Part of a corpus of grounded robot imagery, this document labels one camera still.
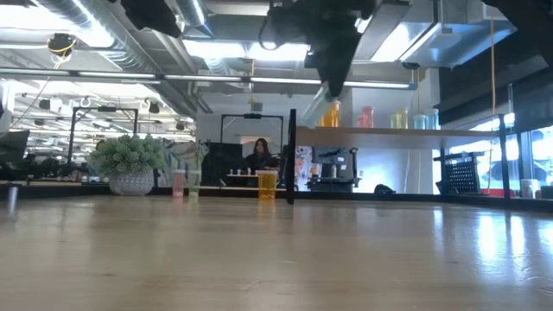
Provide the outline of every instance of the woman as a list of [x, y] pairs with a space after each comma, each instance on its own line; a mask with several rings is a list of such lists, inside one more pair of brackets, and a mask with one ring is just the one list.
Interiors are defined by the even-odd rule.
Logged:
[[252, 172], [278, 167], [278, 163], [271, 158], [267, 141], [263, 138], [259, 138], [256, 141], [253, 153], [248, 155], [245, 161], [248, 163], [248, 168], [250, 168]]

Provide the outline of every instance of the long dark hair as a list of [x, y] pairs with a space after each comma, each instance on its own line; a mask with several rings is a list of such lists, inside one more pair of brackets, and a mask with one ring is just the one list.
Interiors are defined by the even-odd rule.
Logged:
[[269, 145], [267, 144], [267, 141], [264, 139], [264, 138], [259, 138], [257, 141], [256, 141], [256, 144], [253, 145], [253, 154], [256, 155], [257, 154], [257, 144], [261, 142], [261, 144], [263, 145], [263, 154], [262, 156], [270, 156], [270, 152], [269, 152]]

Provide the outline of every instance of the table surface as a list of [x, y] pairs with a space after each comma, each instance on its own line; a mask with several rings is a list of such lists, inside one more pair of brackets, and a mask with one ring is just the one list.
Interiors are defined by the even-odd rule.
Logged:
[[2, 310], [551, 311], [551, 215], [169, 196], [0, 208]]

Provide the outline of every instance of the black shirt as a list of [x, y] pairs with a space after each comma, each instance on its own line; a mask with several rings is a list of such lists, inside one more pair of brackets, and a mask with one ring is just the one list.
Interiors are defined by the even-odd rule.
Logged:
[[248, 163], [248, 168], [251, 168], [252, 171], [263, 170], [263, 168], [265, 167], [274, 166], [273, 163], [270, 163], [270, 160], [271, 160], [270, 154], [266, 154], [266, 155], [251, 154], [245, 158], [245, 161]]

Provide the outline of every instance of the hanging light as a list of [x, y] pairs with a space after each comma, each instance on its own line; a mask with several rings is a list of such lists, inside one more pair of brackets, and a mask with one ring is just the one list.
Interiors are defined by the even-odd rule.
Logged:
[[178, 121], [176, 122], [176, 129], [177, 129], [177, 130], [184, 130], [184, 121], [178, 120]]
[[159, 111], [160, 111], [160, 109], [159, 109], [159, 103], [158, 102], [149, 103], [149, 109], [148, 109], [149, 113], [158, 114]]
[[38, 106], [41, 109], [50, 110], [50, 99], [41, 99], [41, 101], [38, 102]]

